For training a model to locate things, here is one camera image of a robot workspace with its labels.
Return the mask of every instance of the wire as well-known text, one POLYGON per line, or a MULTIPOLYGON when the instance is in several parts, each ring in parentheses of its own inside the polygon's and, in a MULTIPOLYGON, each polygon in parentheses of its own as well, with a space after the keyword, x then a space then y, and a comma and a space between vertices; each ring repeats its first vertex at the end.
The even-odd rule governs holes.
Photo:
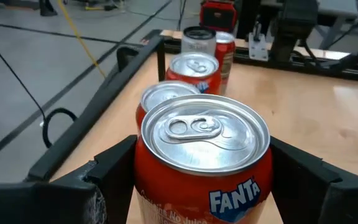
POLYGON ((46 117, 44 121, 44 125, 42 126, 42 140, 44 141, 44 144, 48 149, 52 146, 52 143, 50 142, 49 135, 48 135, 49 123, 52 120, 52 118, 59 113, 68 115, 71 118, 71 120, 73 120, 73 122, 77 120, 77 116, 75 116, 73 112, 69 111, 66 108, 56 108, 53 111, 51 111, 46 117))
POLYGON ((305 66, 308 66, 310 68, 316 68, 316 66, 310 63, 309 61, 307 61, 306 57, 303 54, 301 54, 299 51, 293 50, 292 53, 298 56, 302 60, 305 66))
POLYGON ((181 11, 182 5, 183 5, 183 0, 180 0, 180 2, 179 2, 179 19, 180 19, 180 11, 181 11))
POLYGON ((301 45, 304 46, 304 48, 306 49, 307 53, 309 54, 309 56, 311 57, 311 59, 313 60, 313 62, 316 64, 316 66, 318 68, 321 68, 320 62, 317 60, 316 56, 314 55, 314 53, 310 50, 309 45, 307 43, 307 41, 301 40, 301 45))
POLYGON ((27 94, 30 96, 31 100, 35 103, 35 105, 37 105, 38 109, 40 110, 41 114, 42 114, 42 118, 45 121, 46 120, 46 116, 45 113, 43 111, 43 109, 41 108, 41 106, 38 104, 37 100, 35 100, 35 98, 31 95, 30 91, 27 89, 27 87, 24 85, 24 83, 22 82, 22 80, 16 75, 16 72, 12 69, 12 67, 8 64, 8 62, 5 60, 5 58, 1 55, 0 53, 0 58, 1 60, 5 63, 5 65, 8 67, 8 69, 12 72, 12 74, 16 77, 17 81, 19 81, 19 83, 23 86, 23 89, 27 92, 27 94))
POLYGON ((327 49, 332 47, 334 44, 336 44, 338 41, 342 40, 347 34, 352 32, 354 29, 358 28, 358 22, 353 24, 345 33, 343 33, 340 37, 338 37, 334 42, 332 42, 330 45, 328 45, 327 49))
POLYGON ((185 13, 186 2, 187 2, 187 0, 184 0, 183 5, 182 5, 182 0, 180 0, 181 12, 179 15, 177 30, 180 30, 181 20, 183 19, 183 14, 185 13))
POLYGON ((63 11, 63 14, 65 16, 65 19, 67 20, 68 24, 70 25, 71 29, 74 31, 74 34, 76 36, 76 38, 78 39, 78 41, 80 42, 80 44, 82 45, 82 47, 84 48, 86 54, 88 55, 88 57, 92 60, 92 63, 94 64, 94 66, 96 68, 98 68, 99 73, 103 76, 103 78, 106 78, 106 74, 102 71, 102 69, 100 68, 98 62, 94 59, 94 57, 92 56, 91 52, 88 50, 87 46, 85 45, 85 43, 83 42, 83 40, 81 39, 81 35, 78 32, 77 28, 75 27, 73 21, 70 19, 70 16, 67 13, 67 10, 65 8, 65 6, 62 3, 62 0, 57 0, 60 9, 63 11))

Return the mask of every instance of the orange can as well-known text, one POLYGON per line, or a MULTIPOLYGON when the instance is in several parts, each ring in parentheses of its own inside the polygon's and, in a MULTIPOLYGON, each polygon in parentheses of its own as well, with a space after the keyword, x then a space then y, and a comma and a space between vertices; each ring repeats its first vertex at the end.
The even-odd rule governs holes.
POLYGON ((216 33, 216 50, 215 57, 219 62, 219 69, 221 71, 222 83, 221 94, 226 93, 227 83, 229 81, 230 69, 233 64, 233 56, 236 51, 234 43, 234 36, 227 32, 216 33))
POLYGON ((163 81, 148 87, 140 99, 136 109, 136 123, 140 130, 146 112, 165 100, 184 95, 199 94, 200 91, 193 85, 181 81, 163 81))
POLYGON ((143 223, 256 223, 272 188, 269 144, 265 121, 223 96, 154 107, 135 151, 143 223))
POLYGON ((174 56, 165 79, 193 84, 201 93, 220 94, 221 72, 218 60, 205 53, 187 52, 174 56))

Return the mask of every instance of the white can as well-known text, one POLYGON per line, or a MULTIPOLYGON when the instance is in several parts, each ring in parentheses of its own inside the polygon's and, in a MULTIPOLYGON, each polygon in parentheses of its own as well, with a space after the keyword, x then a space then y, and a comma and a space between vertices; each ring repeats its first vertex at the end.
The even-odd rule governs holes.
POLYGON ((181 52, 202 52, 215 56, 216 31, 206 27, 187 27, 181 39, 181 52))

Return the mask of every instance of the gray floor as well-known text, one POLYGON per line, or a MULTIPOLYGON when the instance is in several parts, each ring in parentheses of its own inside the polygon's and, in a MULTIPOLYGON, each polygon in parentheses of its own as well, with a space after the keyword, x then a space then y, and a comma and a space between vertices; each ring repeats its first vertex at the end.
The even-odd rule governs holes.
MULTIPOLYGON (((0 9, 0 24, 72 34, 56 2, 52 3, 59 16, 40 17, 38 11, 0 9)), ((120 41, 147 18, 129 11, 151 15, 164 3, 160 0, 130 0, 127 11, 85 12, 72 1, 67 8, 83 36, 120 41)), ((188 1, 181 28, 198 24, 196 12, 199 8, 198 1, 188 1)), ((139 43, 152 29, 176 29, 179 1, 174 0, 158 16, 163 19, 152 19, 127 42, 139 43)), ((317 47, 321 39, 313 31, 308 42, 311 47, 317 47)), ((95 41, 85 42, 96 58, 114 46, 95 41)), ((346 37, 332 49, 358 51, 358 37, 346 37)), ((0 27, 0 52, 41 105, 91 65, 76 39, 6 27, 0 27)), ((111 54, 101 67, 108 72, 115 63, 116 56, 111 54)), ((93 70, 49 111, 64 106, 77 115, 81 114, 102 81, 98 71, 93 70)), ((36 110, 34 103, 0 59, 0 140, 36 110)), ((41 118, 38 118, 0 152, 0 182, 21 181, 31 165, 47 150, 42 142, 40 122, 41 118)), ((70 124, 71 121, 64 116, 54 118, 51 122, 51 139, 56 140, 70 124)))

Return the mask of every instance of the table surface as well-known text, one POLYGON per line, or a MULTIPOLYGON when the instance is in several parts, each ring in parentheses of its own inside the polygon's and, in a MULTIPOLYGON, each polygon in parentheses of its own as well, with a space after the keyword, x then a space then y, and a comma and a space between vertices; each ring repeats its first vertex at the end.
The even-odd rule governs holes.
MULTIPOLYGON (((166 55, 166 65, 171 56, 166 55)), ((157 56, 153 54, 53 179, 137 133, 136 107, 143 90, 158 82, 157 74, 157 56)), ((272 136, 358 175, 358 82, 234 64, 226 96, 255 109, 272 136)), ((135 194, 127 223, 141 223, 135 194)), ((259 223, 282 223, 271 195, 259 223)))
MULTIPOLYGON (((358 16, 356 0, 319 0, 319 12, 334 16, 346 16, 354 18, 358 16)), ((266 6, 282 6, 277 0, 262 0, 266 6)))

